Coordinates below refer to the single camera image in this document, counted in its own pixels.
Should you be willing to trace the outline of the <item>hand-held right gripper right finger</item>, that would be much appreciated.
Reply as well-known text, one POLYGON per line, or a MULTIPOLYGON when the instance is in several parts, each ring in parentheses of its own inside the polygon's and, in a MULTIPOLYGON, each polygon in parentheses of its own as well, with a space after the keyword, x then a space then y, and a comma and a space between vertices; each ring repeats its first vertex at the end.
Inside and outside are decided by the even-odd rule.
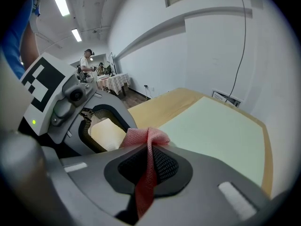
POLYGON ((174 159, 178 170, 154 188, 140 226, 245 226, 270 202, 259 186, 219 159, 171 146, 153 150, 174 159))

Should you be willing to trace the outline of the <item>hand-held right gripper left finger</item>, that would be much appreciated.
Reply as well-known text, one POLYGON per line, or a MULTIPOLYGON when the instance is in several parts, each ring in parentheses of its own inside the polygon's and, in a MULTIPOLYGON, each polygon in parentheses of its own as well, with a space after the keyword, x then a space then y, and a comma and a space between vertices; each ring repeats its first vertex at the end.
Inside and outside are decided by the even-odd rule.
POLYGON ((61 159, 80 191, 116 218, 136 218, 135 187, 146 171, 146 145, 61 159))

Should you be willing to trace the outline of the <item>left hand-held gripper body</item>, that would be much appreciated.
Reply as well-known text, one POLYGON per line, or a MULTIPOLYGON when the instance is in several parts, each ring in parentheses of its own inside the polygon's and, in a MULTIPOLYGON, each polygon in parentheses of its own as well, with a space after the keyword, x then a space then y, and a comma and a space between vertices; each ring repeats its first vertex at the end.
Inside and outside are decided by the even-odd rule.
POLYGON ((81 83, 75 67, 48 54, 40 55, 21 78, 33 100, 24 119, 37 136, 48 134, 56 144, 63 142, 80 110, 96 92, 81 83))

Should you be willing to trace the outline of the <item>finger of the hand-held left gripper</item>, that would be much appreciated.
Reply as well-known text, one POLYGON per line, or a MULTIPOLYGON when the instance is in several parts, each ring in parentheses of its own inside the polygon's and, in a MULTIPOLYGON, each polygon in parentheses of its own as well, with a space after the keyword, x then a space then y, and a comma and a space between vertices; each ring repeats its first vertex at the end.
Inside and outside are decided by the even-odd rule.
POLYGON ((91 118, 95 116, 103 121, 110 119, 115 125, 127 132, 129 128, 137 125, 123 102, 115 95, 107 92, 95 92, 81 110, 91 118))
POLYGON ((80 155, 106 152, 107 150, 88 134, 89 125, 84 119, 75 119, 67 131, 64 143, 80 155))

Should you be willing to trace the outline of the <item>pink cloth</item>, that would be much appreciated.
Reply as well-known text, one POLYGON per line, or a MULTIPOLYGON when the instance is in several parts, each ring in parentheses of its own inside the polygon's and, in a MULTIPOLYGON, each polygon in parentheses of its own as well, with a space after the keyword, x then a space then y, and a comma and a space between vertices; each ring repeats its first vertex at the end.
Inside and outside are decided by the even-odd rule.
POLYGON ((157 185, 152 146, 167 145, 169 142, 168 135, 159 129, 152 127, 146 129, 129 128, 120 145, 121 148, 134 145, 147 145, 146 171, 135 187, 138 218, 141 218, 153 203, 154 187, 157 185))

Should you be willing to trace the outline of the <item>light green board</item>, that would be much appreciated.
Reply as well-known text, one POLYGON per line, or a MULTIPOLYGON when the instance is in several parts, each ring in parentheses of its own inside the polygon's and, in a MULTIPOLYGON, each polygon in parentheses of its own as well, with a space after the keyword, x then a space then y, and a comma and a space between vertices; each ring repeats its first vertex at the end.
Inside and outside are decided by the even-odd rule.
POLYGON ((129 109, 137 127, 165 132, 178 148, 217 158, 261 186, 264 126, 208 97, 166 93, 129 109))

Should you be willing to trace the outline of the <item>person's left forearm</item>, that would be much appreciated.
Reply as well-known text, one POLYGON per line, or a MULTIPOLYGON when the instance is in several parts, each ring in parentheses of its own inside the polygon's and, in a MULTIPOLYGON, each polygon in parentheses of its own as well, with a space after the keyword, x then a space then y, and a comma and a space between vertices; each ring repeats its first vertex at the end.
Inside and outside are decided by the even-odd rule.
POLYGON ((20 47, 20 57, 25 70, 27 70, 39 56, 36 37, 31 29, 30 23, 28 23, 23 33, 20 47))

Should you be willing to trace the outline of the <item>black monitor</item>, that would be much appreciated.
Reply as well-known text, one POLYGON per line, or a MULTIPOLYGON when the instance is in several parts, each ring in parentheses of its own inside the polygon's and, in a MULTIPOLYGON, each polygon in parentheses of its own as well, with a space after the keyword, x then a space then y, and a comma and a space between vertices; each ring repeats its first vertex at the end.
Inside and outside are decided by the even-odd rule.
POLYGON ((111 67, 111 73, 113 75, 117 75, 117 70, 116 70, 116 66, 114 63, 114 58, 113 58, 112 52, 109 54, 109 63, 110 63, 110 67, 111 67))

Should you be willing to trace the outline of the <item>person's blue shirt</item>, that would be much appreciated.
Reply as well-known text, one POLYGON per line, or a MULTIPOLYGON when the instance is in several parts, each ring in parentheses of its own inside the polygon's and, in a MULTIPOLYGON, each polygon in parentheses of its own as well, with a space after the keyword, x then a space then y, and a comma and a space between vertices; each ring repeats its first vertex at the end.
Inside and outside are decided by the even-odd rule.
POLYGON ((4 34, 1 42, 2 50, 10 68, 17 78, 25 73, 25 68, 20 57, 20 47, 23 33, 30 23, 31 29, 36 35, 38 32, 37 18, 40 16, 40 0, 27 0, 20 12, 13 20, 11 26, 4 34))

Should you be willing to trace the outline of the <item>recessed wall network box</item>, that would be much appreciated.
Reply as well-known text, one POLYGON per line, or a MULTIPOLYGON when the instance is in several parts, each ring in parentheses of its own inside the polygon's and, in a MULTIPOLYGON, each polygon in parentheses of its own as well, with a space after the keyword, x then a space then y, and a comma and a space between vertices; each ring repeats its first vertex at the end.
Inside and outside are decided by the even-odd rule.
POLYGON ((222 102, 231 104, 231 105, 233 105, 235 107, 239 107, 239 105, 241 103, 239 100, 236 100, 236 99, 234 99, 232 97, 229 97, 229 96, 227 96, 227 95, 225 95, 225 94, 223 94, 223 93, 221 93, 221 92, 219 92, 217 90, 213 90, 212 91, 212 97, 215 98, 215 99, 217 99, 217 100, 220 100, 222 102))

